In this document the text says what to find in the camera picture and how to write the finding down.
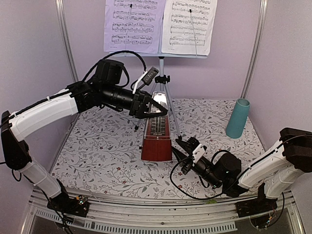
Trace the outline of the white sheet music page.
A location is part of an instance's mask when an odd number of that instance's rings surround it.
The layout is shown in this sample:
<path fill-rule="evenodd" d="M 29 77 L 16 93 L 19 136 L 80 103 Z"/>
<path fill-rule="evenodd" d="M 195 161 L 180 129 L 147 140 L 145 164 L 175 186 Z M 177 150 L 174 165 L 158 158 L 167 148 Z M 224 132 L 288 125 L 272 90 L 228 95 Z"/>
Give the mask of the white sheet music page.
<path fill-rule="evenodd" d="M 163 15 L 163 54 L 208 56 L 217 0 L 167 0 Z"/>

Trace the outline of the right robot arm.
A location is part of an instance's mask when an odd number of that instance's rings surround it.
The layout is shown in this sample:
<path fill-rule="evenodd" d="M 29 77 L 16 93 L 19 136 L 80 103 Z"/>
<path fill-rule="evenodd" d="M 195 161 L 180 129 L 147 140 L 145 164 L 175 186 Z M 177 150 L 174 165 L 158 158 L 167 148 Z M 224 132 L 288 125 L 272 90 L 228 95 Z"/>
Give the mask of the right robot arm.
<path fill-rule="evenodd" d="M 186 175 L 195 172 L 200 181 L 206 181 L 213 189 L 221 188 L 222 194 L 238 197 L 259 182 L 264 191 L 252 202 L 255 212 L 261 213 L 280 194 L 300 176 L 312 171 L 312 134 L 294 128 L 284 128 L 275 144 L 247 165 L 228 150 L 220 150 L 217 162 L 208 160 L 204 155 L 206 146 L 191 137 L 187 141 L 176 140 L 186 151 L 183 154 L 172 147 L 181 171 Z"/>

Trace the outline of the light blue music stand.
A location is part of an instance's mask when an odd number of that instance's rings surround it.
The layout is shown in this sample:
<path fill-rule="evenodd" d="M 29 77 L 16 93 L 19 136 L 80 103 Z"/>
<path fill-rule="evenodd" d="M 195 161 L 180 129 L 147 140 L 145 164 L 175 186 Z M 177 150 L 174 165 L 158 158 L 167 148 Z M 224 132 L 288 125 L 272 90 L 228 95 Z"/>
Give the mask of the light blue music stand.
<path fill-rule="evenodd" d="M 159 77 L 155 84 L 153 85 L 156 87 L 157 85 L 160 86 L 160 89 L 162 91 L 165 91 L 167 97 L 169 98 L 169 107 L 172 112 L 173 117 L 176 117 L 175 109 L 173 106 L 173 102 L 171 99 L 171 94 L 170 94 L 170 89 L 168 87 L 168 82 L 169 82 L 169 76 L 164 73 L 164 60 L 166 57 L 176 57 L 176 58 L 206 58 L 207 56 L 190 56 L 190 55 L 175 55 L 175 54 L 163 54 L 161 52 L 161 40 L 162 40 L 162 31 L 163 31 L 163 24 L 162 24 L 162 30 L 161 30 L 161 35 L 160 35 L 160 42 L 159 42 L 159 47 L 158 47 L 158 52 L 156 54 L 146 54 L 146 53 L 138 53 L 141 56 L 144 57 L 157 57 L 159 59 Z M 122 51 L 122 56 L 126 56 L 125 51 L 126 50 L 121 50 Z"/>

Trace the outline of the brown wooden metronome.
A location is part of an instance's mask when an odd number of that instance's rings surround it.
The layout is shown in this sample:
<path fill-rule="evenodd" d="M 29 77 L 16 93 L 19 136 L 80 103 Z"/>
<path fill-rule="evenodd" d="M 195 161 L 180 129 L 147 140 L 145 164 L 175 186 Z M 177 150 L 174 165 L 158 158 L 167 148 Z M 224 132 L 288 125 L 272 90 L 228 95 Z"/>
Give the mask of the brown wooden metronome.
<path fill-rule="evenodd" d="M 146 120 L 141 159 L 156 162 L 172 160 L 172 140 L 168 114 Z"/>

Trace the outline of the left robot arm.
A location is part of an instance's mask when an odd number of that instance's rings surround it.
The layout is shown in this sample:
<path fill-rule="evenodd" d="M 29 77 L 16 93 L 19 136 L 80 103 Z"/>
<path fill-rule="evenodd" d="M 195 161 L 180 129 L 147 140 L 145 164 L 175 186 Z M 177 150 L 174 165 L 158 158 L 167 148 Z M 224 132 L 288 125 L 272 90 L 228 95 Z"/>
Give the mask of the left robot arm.
<path fill-rule="evenodd" d="M 70 84 L 53 96 L 12 114 L 6 111 L 1 116 L 0 137 L 5 164 L 29 178 L 63 212 L 72 208 L 72 200 L 66 196 L 61 183 L 31 158 L 25 142 L 27 136 L 61 118 L 93 107 L 107 106 L 118 112 L 126 109 L 130 116 L 138 119 L 161 117 L 168 112 L 149 93 L 127 90 L 119 85 L 121 74 L 127 72 L 122 62 L 104 58 L 93 69 L 96 72 L 89 80 Z"/>

